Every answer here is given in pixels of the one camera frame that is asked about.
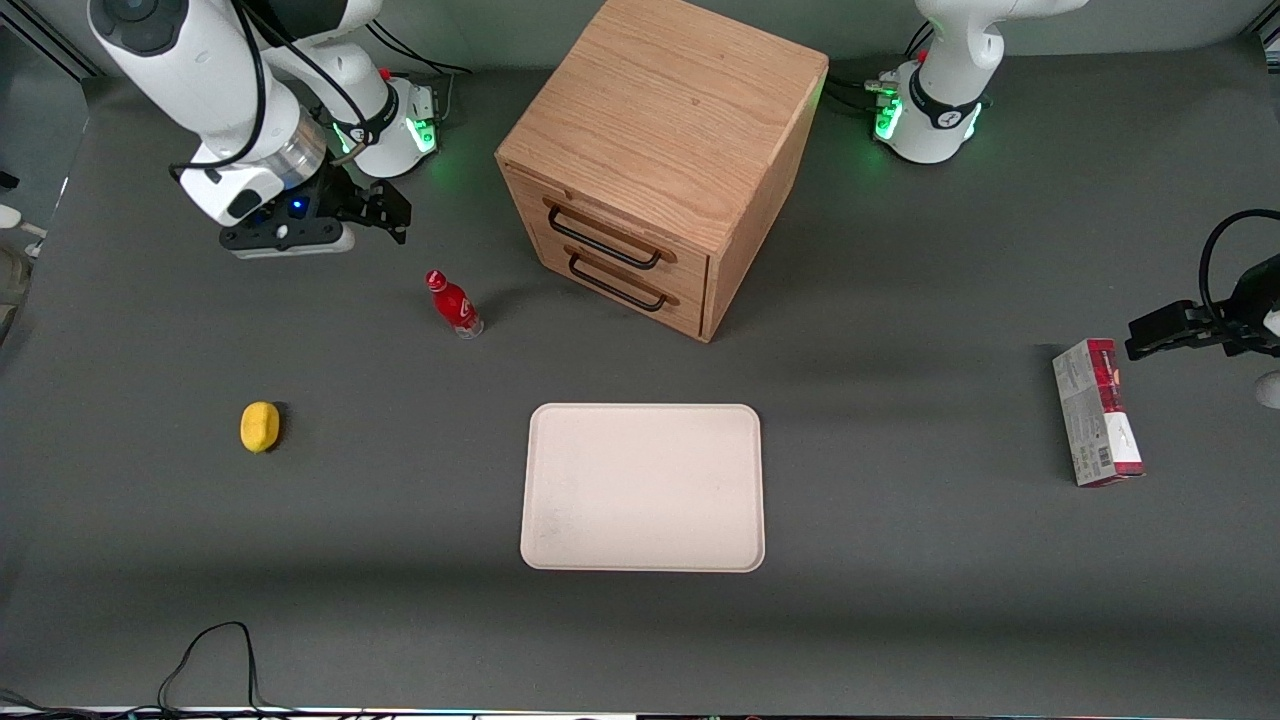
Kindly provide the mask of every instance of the white tray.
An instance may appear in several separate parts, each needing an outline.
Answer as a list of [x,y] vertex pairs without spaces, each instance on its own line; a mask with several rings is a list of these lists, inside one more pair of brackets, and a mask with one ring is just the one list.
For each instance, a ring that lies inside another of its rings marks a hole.
[[539,570],[750,573],[764,560],[746,405],[543,405],[520,553]]

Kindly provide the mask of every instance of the black metal handle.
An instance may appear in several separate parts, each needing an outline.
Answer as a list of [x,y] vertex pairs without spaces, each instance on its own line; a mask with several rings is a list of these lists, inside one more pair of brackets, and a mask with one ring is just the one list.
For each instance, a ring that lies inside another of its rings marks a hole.
[[586,237],[585,234],[577,232],[573,228],[568,228],[557,223],[556,218],[558,217],[559,217],[559,205],[552,205],[552,211],[547,214],[547,223],[552,227],[553,231],[566,237],[571,237],[593,250],[599,250],[600,252],[608,255],[609,258],[613,258],[620,263],[626,263],[627,265],[631,265],[632,268],[636,268],[639,270],[652,270],[653,266],[658,264],[658,260],[662,259],[662,254],[658,252],[657,250],[654,251],[653,258],[649,258],[648,260],[641,260],[639,258],[632,258],[626,252],[620,252],[598,240]]
[[573,273],[575,278],[579,278],[579,279],[581,279],[581,281],[584,281],[586,283],[590,283],[591,286],[598,287],[598,288],[603,290],[604,292],[608,292],[609,295],[612,295],[613,297],[617,297],[618,300],[622,300],[623,302],[630,302],[631,305],[635,305],[636,307],[644,310],[645,313],[657,313],[658,310],[662,310],[663,305],[667,304],[667,296],[666,295],[659,295],[657,302],[645,302],[644,300],[640,300],[639,297],[636,297],[634,295],[630,295],[627,292],[622,292],[621,290],[613,287],[612,284],[609,284],[609,283],[607,283],[604,281],[593,278],[591,275],[589,275],[589,274],[584,273],[582,270],[577,269],[577,261],[581,260],[581,259],[582,259],[582,256],[579,255],[577,252],[575,252],[572,255],[572,258],[568,259],[568,272]]

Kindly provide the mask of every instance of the wooden box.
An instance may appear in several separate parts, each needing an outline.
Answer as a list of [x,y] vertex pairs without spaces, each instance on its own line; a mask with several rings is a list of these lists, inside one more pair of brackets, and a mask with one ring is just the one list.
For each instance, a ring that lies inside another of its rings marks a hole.
[[710,341],[791,192],[827,56],[608,0],[497,151],[538,258]]

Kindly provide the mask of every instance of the yellow object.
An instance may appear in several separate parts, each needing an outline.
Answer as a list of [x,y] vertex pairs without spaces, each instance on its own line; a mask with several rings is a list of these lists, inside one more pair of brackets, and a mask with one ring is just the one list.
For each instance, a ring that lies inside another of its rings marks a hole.
[[270,402],[252,402],[241,415],[241,442],[250,452],[266,452],[280,439],[280,410]]

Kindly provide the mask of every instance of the red and white box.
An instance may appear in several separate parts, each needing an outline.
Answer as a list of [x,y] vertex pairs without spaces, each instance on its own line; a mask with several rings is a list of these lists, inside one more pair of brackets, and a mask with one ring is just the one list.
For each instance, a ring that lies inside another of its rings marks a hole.
[[1120,401],[1114,340],[1085,340],[1053,359],[1075,484],[1097,488],[1144,475],[1138,443]]

